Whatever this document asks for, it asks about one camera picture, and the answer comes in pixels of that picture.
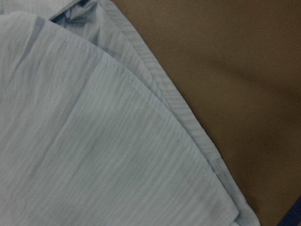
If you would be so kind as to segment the light blue button-up shirt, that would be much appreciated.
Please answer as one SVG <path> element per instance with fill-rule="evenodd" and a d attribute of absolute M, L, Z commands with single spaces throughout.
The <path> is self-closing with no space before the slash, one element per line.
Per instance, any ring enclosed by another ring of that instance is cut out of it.
<path fill-rule="evenodd" d="M 3 226 L 257 226 L 110 0 L 0 3 Z"/>

